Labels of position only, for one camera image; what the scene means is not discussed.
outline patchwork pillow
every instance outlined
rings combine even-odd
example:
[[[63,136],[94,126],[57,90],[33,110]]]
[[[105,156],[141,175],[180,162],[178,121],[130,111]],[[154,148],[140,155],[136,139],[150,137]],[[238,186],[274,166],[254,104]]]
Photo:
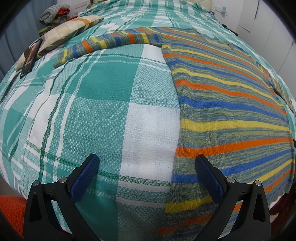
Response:
[[[42,35],[40,38],[43,39],[41,46],[38,50],[36,59],[39,59],[46,55],[48,52],[52,51],[56,47],[65,43],[67,40],[75,37],[76,35],[82,33],[88,28],[101,22],[104,18],[101,16],[84,16],[71,19],[61,25],[48,31],[46,34]],[[23,67],[26,56],[29,54],[30,46],[23,52],[15,65],[15,70],[19,70]]]

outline blue curtain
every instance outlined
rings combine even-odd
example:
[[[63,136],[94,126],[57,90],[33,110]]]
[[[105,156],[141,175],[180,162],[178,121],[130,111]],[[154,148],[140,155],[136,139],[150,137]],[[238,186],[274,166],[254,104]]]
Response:
[[[40,14],[56,3],[57,0],[31,0],[9,24],[0,38],[0,82],[24,50],[39,38],[38,30],[46,26],[39,21]]]

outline sweater sleeve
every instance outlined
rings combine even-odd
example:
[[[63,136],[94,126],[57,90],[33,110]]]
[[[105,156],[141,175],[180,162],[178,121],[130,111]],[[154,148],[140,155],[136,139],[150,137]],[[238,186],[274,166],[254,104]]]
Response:
[[[99,37],[84,40],[58,54],[54,63],[57,68],[67,60],[91,53],[96,50],[107,49],[126,44],[146,43],[161,47],[164,36],[154,28],[143,27],[104,34]]]

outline green and white checkered blanket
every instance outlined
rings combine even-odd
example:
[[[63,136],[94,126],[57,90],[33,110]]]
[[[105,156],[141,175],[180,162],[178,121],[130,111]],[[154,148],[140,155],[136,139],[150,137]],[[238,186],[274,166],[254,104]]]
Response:
[[[180,128],[177,93],[161,49],[125,45],[54,69],[57,54],[82,40],[124,29],[195,28],[244,49],[286,85],[261,56],[199,4],[109,0],[80,13],[85,15],[100,15],[104,21],[39,59],[31,73],[16,79],[0,105],[1,175],[27,197],[34,180],[57,181],[95,153],[100,169],[77,203],[82,216],[102,240],[154,240],[168,198]],[[0,98],[14,75],[12,68],[0,83]],[[283,104],[295,139],[295,115]],[[54,208],[68,230],[55,202]],[[198,227],[204,224],[201,219]]]

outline bed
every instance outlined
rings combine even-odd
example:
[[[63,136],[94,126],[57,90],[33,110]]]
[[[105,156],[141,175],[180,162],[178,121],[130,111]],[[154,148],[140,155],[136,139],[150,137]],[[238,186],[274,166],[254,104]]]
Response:
[[[86,15],[100,15],[104,20],[36,61],[32,72],[18,77],[1,103],[1,175],[26,198],[34,180],[56,182],[89,153],[97,153],[99,172],[76,205],[78,210],[102,240],[154,240],[163,221],[180,132],[180,104],[161,49],[148,44],[119,46],[91,52],[54,69],[60,52],[83,40],[125,29],[195,28],[246,51],[277,80],[293,107],[296,103],[273,68],[200,4],[108,0],[79,14]],[[0,83],[0,96],[15,73],[12,67]],[[295,139],[293,107],[278,100]],[[269,190],[269,205],[289,191],[294,164],[295,158],[283,158],[272,179],[262,180]],[[247,180],[240,172],[232,176],[240,182]],[[61,226],[69,231],[55,202],[53,207]],[[196,232],[191,236],[202,229],[216,207],[213,202],[198,206]]]

